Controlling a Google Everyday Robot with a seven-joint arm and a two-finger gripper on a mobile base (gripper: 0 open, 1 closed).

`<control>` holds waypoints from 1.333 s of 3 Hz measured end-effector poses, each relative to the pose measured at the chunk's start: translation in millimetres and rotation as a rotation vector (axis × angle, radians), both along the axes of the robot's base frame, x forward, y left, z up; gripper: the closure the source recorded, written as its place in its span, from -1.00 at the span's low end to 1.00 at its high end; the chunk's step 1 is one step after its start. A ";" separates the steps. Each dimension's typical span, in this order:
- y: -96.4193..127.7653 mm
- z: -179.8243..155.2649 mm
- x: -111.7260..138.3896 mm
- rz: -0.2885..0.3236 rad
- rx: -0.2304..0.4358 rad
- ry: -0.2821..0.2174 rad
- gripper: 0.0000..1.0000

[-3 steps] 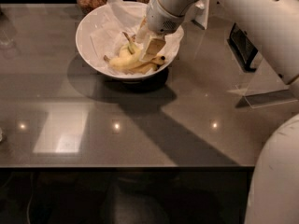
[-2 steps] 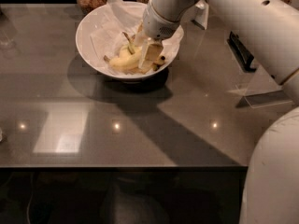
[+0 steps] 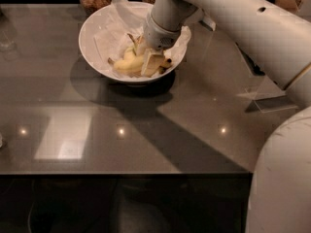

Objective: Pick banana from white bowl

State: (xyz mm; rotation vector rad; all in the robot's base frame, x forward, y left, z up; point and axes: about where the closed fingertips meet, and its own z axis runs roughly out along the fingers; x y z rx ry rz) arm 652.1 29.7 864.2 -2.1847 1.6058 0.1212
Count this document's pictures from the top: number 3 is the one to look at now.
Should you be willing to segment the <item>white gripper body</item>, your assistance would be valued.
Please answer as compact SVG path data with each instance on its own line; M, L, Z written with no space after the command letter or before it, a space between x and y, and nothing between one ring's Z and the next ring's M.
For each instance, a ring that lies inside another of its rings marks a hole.
M149 13L143 26L143 36L148 47L155 50L171 49L181 35L181 25L169 17L156 17Z

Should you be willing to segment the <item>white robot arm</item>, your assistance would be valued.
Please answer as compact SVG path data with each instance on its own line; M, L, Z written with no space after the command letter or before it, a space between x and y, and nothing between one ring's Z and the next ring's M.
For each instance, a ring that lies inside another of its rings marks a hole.
M260 152L245 233L311 233L311 23L266 0L156 0L143 29L148 46L172 48L196 10L219 25L301 109Z

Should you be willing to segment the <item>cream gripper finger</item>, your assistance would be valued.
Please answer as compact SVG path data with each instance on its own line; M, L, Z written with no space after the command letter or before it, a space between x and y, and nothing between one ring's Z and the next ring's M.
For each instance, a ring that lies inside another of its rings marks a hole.
M139 36L136 41L136 54L142 55L146 49L146 41L143 36Z
M165 59L162 50L148 48L144 52L144 61L141 69L142 77L151 77Z

